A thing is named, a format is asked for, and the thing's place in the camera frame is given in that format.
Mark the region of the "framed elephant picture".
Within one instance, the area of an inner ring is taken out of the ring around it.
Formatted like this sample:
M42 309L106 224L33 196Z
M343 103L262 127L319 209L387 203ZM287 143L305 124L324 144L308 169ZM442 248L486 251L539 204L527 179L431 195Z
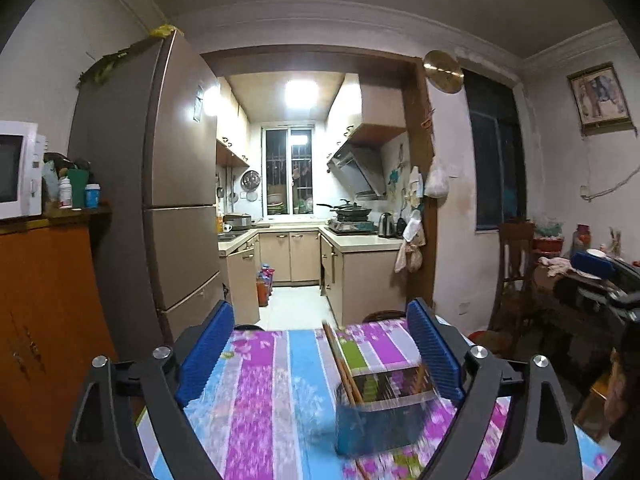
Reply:
M567 76L583 136L631 130L637 127L612 62Z

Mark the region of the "blue perforated utensil holder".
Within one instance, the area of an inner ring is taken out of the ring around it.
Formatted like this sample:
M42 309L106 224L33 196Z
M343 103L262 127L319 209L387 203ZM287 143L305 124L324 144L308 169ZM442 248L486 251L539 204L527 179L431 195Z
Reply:
M335 451L348 458L413 445L422 437L435 399L434 387L411 393L417 366L355 375L358 403L342 385L335 389Z

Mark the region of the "white microwave oven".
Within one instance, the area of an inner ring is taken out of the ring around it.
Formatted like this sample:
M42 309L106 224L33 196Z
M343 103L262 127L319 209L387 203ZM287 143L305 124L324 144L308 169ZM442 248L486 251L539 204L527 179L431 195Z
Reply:
M41 214L42 168L46 137L34 122L0 122L0 218Z

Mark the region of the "hanging white plastic bag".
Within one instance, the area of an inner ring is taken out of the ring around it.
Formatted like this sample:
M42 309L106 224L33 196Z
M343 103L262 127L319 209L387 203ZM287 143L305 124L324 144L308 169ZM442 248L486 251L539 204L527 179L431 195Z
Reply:
M449 177L442 161L434 156L430 171L424 183L424 195L434 200L441 200L449 193Z

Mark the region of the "orange wooden cabinet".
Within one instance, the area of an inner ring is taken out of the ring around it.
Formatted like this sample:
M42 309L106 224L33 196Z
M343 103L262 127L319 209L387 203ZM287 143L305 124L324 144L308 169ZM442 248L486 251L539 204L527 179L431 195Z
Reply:
M104 320L86 220L1 237L1 419L42 478L92 359L116 352Z

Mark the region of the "black wok on stove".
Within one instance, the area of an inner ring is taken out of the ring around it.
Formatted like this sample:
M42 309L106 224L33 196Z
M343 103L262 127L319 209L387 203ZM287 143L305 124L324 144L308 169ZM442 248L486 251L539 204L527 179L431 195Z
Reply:
M331 205L325 203L317 203L317 206L326 207L329 211L334 212L336 220L339 222L363 222L369 219L370 208L363 207L357 203L346 200L341 205Z

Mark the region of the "dark window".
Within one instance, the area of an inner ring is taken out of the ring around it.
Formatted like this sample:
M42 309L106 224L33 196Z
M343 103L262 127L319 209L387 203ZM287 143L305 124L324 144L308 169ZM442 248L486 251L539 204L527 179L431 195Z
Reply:
M465 70L476 175L476 228L493 231L526 217L526 170L511 88Z

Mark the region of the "electric kettle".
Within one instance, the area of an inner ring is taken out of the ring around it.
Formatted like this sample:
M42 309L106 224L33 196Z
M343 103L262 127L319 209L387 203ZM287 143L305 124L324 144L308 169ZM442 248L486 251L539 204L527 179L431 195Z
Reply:
M378 218L378 236L384 238L392 238L396 236L396 223L394 215L385 211Z

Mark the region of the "green container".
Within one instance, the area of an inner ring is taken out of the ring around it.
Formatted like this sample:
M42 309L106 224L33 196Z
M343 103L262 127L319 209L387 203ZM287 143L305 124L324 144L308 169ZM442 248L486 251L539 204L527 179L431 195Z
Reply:
M82 209L85 207L85 187L89 181L89 171L85 169L70 168L67 170L67 177L72 186L73 208Z

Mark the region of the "round gold wall clock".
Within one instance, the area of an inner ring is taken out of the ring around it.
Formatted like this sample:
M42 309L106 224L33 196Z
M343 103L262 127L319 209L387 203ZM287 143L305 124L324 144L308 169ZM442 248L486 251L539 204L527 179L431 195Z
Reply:
M464 73L458 61L442 50L431 50L423 58L426 78L441 92L455 94L463 87Z

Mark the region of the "dark wooden dining table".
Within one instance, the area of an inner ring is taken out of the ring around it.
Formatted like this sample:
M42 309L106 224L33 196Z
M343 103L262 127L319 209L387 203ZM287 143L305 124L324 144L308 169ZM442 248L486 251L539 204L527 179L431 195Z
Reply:
M535 314L541 321L599 344L615 344L620 336L606 314L611 294L625 292L610 281L592 280L573 271L550 276L541 264L533 274Z

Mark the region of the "brown refrigerator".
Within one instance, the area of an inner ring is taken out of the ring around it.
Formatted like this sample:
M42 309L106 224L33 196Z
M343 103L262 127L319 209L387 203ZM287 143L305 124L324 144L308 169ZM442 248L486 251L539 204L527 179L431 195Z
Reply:
M94 256L123 360L198 325L224 296L216 232L217 78L180 32L133 44L79 86L68 154L89 163L111 221Z

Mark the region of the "blue lidded cup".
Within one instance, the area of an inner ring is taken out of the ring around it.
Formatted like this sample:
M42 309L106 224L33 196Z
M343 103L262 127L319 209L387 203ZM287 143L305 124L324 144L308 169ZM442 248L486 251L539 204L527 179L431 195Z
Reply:
M99 207L101 187L97 183L89 183L85 186L85 207L96 209Z

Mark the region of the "white medicine bottle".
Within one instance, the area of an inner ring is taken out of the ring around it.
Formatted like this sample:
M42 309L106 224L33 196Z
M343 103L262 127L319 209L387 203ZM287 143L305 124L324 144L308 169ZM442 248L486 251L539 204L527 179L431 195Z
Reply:
M61 209L73 207L73 185L68 177L62 177L58 181L58 206Z

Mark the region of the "range hood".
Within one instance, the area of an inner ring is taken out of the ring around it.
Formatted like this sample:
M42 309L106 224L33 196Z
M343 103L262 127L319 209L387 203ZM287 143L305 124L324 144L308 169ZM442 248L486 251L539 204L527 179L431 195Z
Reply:
M329 172L333 172L353 196L364 200L382 200L386 197L386 181L379 150L347 142L326 164Z

